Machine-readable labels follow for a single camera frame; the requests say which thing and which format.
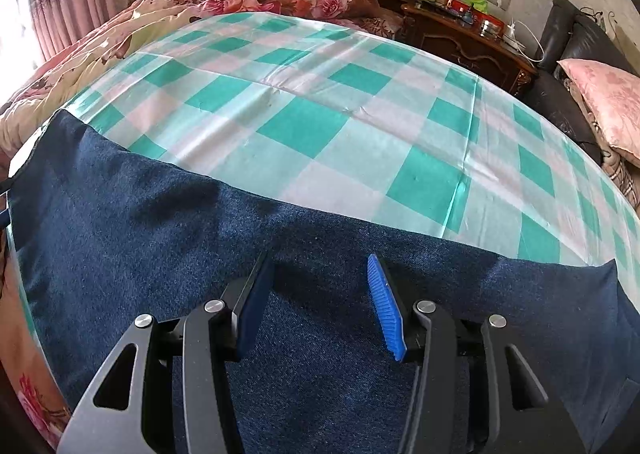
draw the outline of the plaid fabric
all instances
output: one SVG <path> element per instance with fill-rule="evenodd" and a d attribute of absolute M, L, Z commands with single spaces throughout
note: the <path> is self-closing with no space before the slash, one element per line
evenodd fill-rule
<path fill-rule="evenodd" d="M 509 94 L 404 44 L 268 13 L 216 16 L 133 54 L 66 108 L 150 158 L 282 201 L 508 257 L 615 257 L 638 305 L 638 219 Z"/>

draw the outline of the nightstand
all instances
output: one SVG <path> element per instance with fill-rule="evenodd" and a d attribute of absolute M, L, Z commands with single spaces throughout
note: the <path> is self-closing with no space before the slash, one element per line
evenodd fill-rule
<path fill-rule="evenodd" d="M 523 94 L 537 70 L 499 41 L 484 38 L 461 20 L 405 3 L 399 41 L 459 64 L 514 96 Z"/>

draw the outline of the denim fabric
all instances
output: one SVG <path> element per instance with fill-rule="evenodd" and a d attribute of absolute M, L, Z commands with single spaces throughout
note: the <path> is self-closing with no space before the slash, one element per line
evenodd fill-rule
<path fill-rule="evenodd" d="M 625 381 L 640 381 L 640 317 L 613 261 L 507 259 L 261 198 L 129 153 L 66 111 L 9 203 L 36 329 L 72 406 L 136 315 L 186 315 L 264 248 L 273 292 L 255 349 L 228 365 L 248 453 L 396 451 L 414 372 L 386 351 L 367 287 L 372 252 L 456 317 L 506 316 L 588 446 Z"/>

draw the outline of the metal pin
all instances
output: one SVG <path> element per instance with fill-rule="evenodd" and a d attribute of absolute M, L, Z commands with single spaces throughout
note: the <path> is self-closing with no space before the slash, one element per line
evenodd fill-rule
<path fill-rule="evenodd" d="M 204 311 L 207 313 L 218 313 L 223 310 L 225 307 L 225 302 L 220 301 L 220 299 L 213 299 L 212 301 L 207 301 L 204 304 Z"/>
<path fill-rule="evenodd" d="M 148 313 L 143 313 L 142 315 L 138 315 L 133 323 L 137 328 L 146 328 L 154 321 L 154 318 L 151 317 Z"/>
<path fill-rule="evenodd" d="M 436 303 L 433 301 L 420 301 L 416 307 L 420 313 L 433 313 L 436 311 Z"/>
<path fill-rule="evenodd" d="M 505 319 L 502 315 L 494 314 L 489 317 L 489 324 L 494 328 L 504 328 L 507 326 L 507 319 Z"/>

